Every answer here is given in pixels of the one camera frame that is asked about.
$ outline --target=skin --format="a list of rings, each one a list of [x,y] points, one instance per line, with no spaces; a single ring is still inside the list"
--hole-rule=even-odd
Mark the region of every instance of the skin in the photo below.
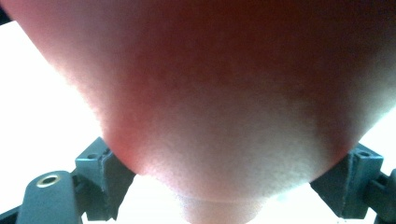
[[[391,1],[0,3],[192,223],[248,221],[396,105]]]

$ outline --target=screw hole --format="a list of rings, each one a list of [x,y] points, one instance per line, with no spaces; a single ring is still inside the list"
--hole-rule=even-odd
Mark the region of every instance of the screw hole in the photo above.
[[[98,158],[98,154],[92,153],[92,154],[88,155],[87,158],[90,160],[96,159],[96,158]]]
[[[37,182],[37,186],[39,188],[46,188],[49,187],[51,185],[56,184],[59,180],[61,179],[60,176],[58,175],[47,175],[43,178],[41,178],[38,182]]]
[[[370,153],[365,152],[365,151],[360,151],[360,152],[358,152],[358,154],[359,154],[360,156],[362,156],[362,157],[370,157],[370,156],[371,156]]]

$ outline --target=white background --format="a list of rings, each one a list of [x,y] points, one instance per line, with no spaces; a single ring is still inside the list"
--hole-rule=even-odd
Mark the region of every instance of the white background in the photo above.
[[[25,187],[35,177],[55,170],[71,172],[75,157],[99,135],[91,110],[47,64],[19,25],[0,26],[0,213],[21,204]],[[361,140],[385,157],[382,171],[387,175],[396,168],[395,137],[393,109]],[[138,176],[120,208],[119,220],[108,223],[186,223],[178,211],[165,187]],[[365,220],[347,223],[373,223],[374,216],[370,211]],[[304,185],[274,197],[251,221],[263,222],[345,221]]]

